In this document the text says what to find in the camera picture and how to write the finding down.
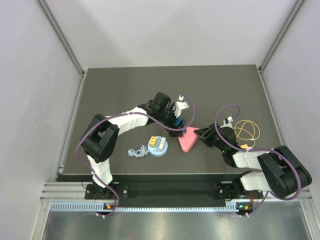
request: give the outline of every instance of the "bundled gray cord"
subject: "bundled gray cord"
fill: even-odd
[[[130,157],[136,157],[136,158],[143,158],[144,156],[147,156],[149,153],[149,150],[146,145],[141,145],[141,147],[136,151],[134,149],[128,150],[128,155]]]

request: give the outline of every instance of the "white panel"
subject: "white panel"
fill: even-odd
[[[308,0],[265,70],[288,146],[311,173],[320,211],[320,1]]]
[[[83,68],[260,65],[296,0],[47,0]]]
[[[79,74],[35,0],[0,1],[0,232],[28,239]]]

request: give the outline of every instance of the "metal frame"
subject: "metal frame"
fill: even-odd
[[[74,64],[77,71],[81,74],[81,80],[79,82],[78,90],[76,93],[76,96],[74,98],[74,103],[72,106],[72,110],[70,113],[67,130],[65,134],[65,138],[63,141],[61,154],[59,158],[59,164],[57,166],[55,177],[58,175],[58,173],[61,173],[63,170],[63,166],[66,160],[67,150],[71,139],[71,134],[73,131],[75,118],[77,115],[80,98],[82,95],[82,90],[84,87],[84,81],[86,78],[86,73],[82,69],[80,63],[78,62],[75,54],[73,53],[70,45],[68,44],[68,41],[66,40],[63,32],[61,31],[57,21],[55,20],[53,14],[51,13],[47,3],[45,0],[36,0],[39,4],[39,7],[43,11],[45,17],[47,18],[48,22],[52,26],[53,31],[56,33],[58,39],[60,40],[63,48],[65,49],[66,53],[70,57],[72,63]],[[275,105],[273,103],[267,81],[265,79],[265,76],[263,74],[263,71],[267,67],[268,63],[270,62],[272,56],[277,51],[277,48],[283,38],[285,37],[289,27],[292,25],[294,19],[299,13],[299,10],[302,8],[303,4],[306,2],[306,0],[297,0],[294,4],[293,8],[291,9],[291,12],[289,16],[287,17],[285,23],[283,24],[278,36],[274,40],[272,46],[270,47],[270,50],[268,51],[267,55],[265,56],[262,64],[260,67],[258,67],[258,73],[261,79],[262,86],[264,88],[264,92],[270,107],[270,111],[273,117],[273,121],[276,126],[276,130],[278,133],[278,136],[280,138],[280,142],[282,144],[286,144],[286,139],[283,134],[283,130],[277,115],[277,111],[275,108]],[[86,186],[87,184],[90,184],[90,182],[84,182],[83,185]],[[80,182],[47,182],[44,185],[41,198],[40,198],[40,206],[38,209],[38,215],[37,219],[35,221],[35,225],[32,231],[32,237],[31,239],[38,240],[42,239],[42,236],[44,234],[45,226],[48,220],[49,211],[51,208],[51,204],[53,201],[59,202],[59,201],[68,201],[68,202],[77,202],[79,204],[81,203],[88,203],[90,202],[99,202],[99,200],[85,200],[85,193],[86,190],[82,187]],[[103,200],[104,203],[110,203],[113,202],[113,200]],[[268,198],[265,200],[266,202],[279,202],[277,198],[274,198],[273,196],[269,195]],[[309,188],[305,188],[301,191],[301,195],[296,199],[296,201],[300,202],[301,209],[303,212],[303,215],[305,217],[305,221],[307,224],[307,227],[309,229],[310,235],[312,239],[317,240],[320,239],[320,218],[318,215],[318,212],[316,210],[315,204],[312,200],[312,196],[310,193]],[[239,199],[232,200],[231,202],[241,202]]]

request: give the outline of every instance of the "metal floor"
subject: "metal floor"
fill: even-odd
[[[256,147],[274,148],[280,144],[266,95],[255,65],[164,66],[89,69],[84,82],[73,133],[64,165],[64,174],[89,174],[90,170],[74,157],[74,150],[89,122],[96,114],[110,116],[129,111],[163,92],[176,101],[190,95],[196,106],[192,127],[206,128],[217,111],[231,103],[242,106],[238,120],[255,121],[261,129]],[[235,114],[227,110],[222,118]],[[182,113],[188,122],[192,109]],[[128,149],[146,145],[151,136],[167,137],[165,156],[143,158],[128,156]],[[227,166],[221,152],[197,141],[183,153],[176,138],[162,127],[151,124],[122,134],[110,158],[113,174],[193,174],[242,173],[244,169]]]
[[[58,232],[82,215],[50,212]],[[103,220],[85,216],[60,234],[47,223],[43,240],[310,240],[299,202],[266,202],[250,218],[235,213],[119,212]]]

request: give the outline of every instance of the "pink triangular block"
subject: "pink triangular block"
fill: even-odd
[[[194,133],[194,130],[198,130],[196,127],[187,127],[186,133],[183,136],[178,137],[182,151],[185,153],[189,152],[191,147],[195,144],[198,139],[198,136]]]

